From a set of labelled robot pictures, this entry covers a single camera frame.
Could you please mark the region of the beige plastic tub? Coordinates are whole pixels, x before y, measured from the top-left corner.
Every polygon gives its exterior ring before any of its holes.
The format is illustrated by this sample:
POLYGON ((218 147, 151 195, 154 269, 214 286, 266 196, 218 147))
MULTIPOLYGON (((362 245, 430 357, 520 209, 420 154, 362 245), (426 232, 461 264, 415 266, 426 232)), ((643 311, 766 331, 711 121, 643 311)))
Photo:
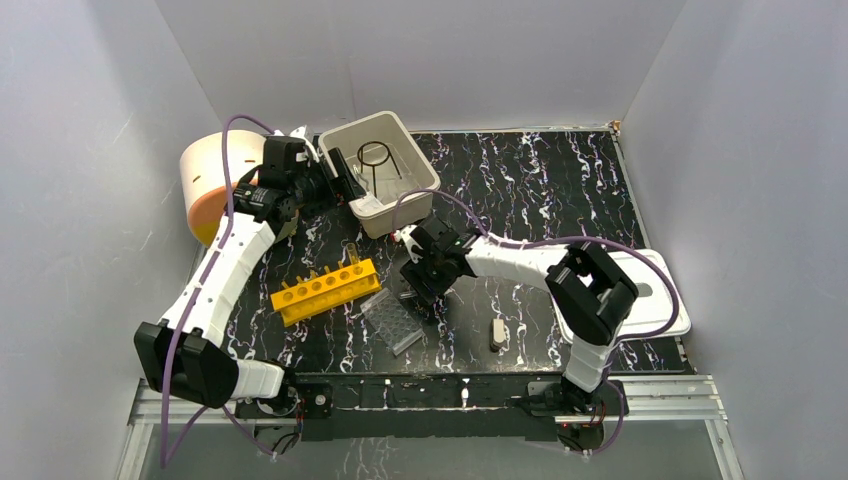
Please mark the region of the beige plastic tub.
POLYGON ((440 177, 399 116, 392 111, 381 111, 325 131, 319 135, 318 145, 325 154, 332 148, 339 148, 351 169, 353 165, 360 166, 356 159, 358 147, 371 140, 389 145, 403 175, 398 179, 389 162, 377 169, 377 190, 372 187, 369 194, 384 205, 378 215, 362 216, 357 200, 350 203, 365 234, 377 239, 427 217, 432 209, 432 192, 440 188, 440 177))

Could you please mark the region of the black wire ring stand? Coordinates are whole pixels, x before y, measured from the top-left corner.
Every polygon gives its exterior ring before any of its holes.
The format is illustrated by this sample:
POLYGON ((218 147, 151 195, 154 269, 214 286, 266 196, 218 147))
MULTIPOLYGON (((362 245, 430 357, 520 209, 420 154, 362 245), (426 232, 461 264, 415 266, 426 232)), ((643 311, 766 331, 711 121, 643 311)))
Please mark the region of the black wire ring stand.
POLYGON ((356 159, 362 170, 371 169, 371 185, 374 191, 377 190, 377 169, 387 162, 392 165, 397 178, 403 178, 391 148, 382 141, 371 140, 361 144, 356 151, 356 159))

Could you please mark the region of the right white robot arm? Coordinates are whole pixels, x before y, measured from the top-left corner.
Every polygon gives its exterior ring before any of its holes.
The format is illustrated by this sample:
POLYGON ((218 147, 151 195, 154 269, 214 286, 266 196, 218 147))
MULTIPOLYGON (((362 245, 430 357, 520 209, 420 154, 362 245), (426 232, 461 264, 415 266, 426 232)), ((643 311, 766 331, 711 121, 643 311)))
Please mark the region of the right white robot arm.
POLYGON ((478 229, 458 231, 434 215, 390 237, 409 254, 402 277, 427 302, 461 277, 501 278, 546 292, 573 338, 559 387, 533 398, 551 412, 577 414, 601 403, 606 363, 638 297, 636 284, 601 245, 519 247, 478 229))

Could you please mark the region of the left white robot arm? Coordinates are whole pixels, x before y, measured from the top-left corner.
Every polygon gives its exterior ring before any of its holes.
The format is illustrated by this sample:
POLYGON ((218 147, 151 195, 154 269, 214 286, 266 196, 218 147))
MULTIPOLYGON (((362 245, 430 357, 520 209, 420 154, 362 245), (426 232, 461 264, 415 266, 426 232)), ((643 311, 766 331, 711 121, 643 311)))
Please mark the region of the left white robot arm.
POLYGON ((299 391, 285 380, 285 368, 226 353, 227 324, 256 264, 287 223, 324 214, 366 190, 339 148, 270 135, 261 164, 227 194, 225 215, 189 284, 158 322, 140 324, 134 346, 148 384, 165 397, 209 408, 259 399, 271 414, 286 416, 297 407, 299 391))

